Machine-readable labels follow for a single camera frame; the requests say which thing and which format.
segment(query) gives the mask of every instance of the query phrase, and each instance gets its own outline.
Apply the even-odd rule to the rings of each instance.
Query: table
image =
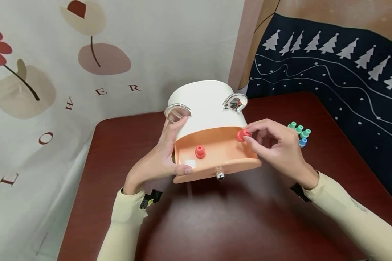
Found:
[[[243,113],[248,123],[270,118],[311,129],[302,149],[305,160],[392,225],[391,196],[314,95],[250,99]],[[164,115],[158,112],[97,125],[59,261],[96,260],[116,192],[135,162],[156,145],[163,123]],[[223,181],[172,184],[148,209],[135,260],[364,258],[336,223],[300,200],[288,182],[263,163]]]

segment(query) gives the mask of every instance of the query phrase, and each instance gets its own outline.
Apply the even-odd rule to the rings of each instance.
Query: left hand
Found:
[[[129,171],[123,189],[124,194],[133,195],[138,193],[145,181],[193,173],[190,166],[177,165],[171,159],[177,132],[186,122],[187,116],[176,123],[166,120],[157,145]]]

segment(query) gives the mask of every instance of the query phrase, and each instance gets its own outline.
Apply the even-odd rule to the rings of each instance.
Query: white backdrop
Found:
[[[0,1],[0,261],[34,260],[62,236],[98,122],[228,81],[243,5]]]

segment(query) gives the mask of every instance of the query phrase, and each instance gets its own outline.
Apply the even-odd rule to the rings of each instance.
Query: red knob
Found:
[[[197,146],[195,150],[195,155],[196,158],[203,159],[206,156],[205,148],[203,148],[203,146],[201,145]]]
[[[251,136],[251,133],[247,132],[245,129],[242,129],[242,130],[240,130],[240,131],[237,133],[237,136],[235,137],[235,139],[236,139],[238,142],[244,142],[244,141],[245,141],[245,140],[244,140],[244,136]]]

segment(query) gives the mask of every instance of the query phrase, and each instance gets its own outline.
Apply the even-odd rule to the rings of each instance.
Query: beige sleeve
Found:
[[[119,191],[112,211],[112,222],[100,248],[97,261],[133,261],[139,229],[147,212],[139,208],[144,190],[135,195]]]
[[[392,261],[392,226],[350,197],[338,182],[319,173],[317,187],[303,192],[368,258]]]

